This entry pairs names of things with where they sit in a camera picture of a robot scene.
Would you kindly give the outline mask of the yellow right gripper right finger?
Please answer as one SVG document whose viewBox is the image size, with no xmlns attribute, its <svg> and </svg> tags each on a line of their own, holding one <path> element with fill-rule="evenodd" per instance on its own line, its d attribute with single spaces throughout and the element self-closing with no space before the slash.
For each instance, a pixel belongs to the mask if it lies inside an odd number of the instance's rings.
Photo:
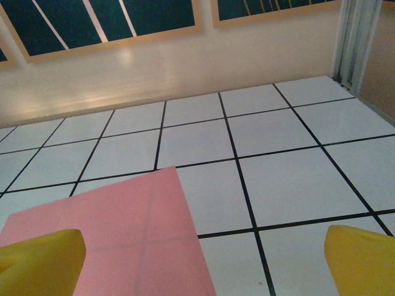
<svg viewBox="0 0 395 296">
<path fill-rule="evenodd" d="M 340 295 L 394 295 L 394 237 L 331 225 L 326 262 Z"/>
</svg>

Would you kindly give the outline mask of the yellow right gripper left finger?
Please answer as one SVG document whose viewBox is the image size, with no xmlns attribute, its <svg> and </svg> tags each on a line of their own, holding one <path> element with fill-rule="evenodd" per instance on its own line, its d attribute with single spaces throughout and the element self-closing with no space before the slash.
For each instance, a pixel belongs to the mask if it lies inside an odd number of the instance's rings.
<svg viewBox="0 0 395 296">
<path fill-rule="evenodd" d="M 1 295 L 73 295 L 85 258 L 77 229 L 3 246 Z"/>
</svg>

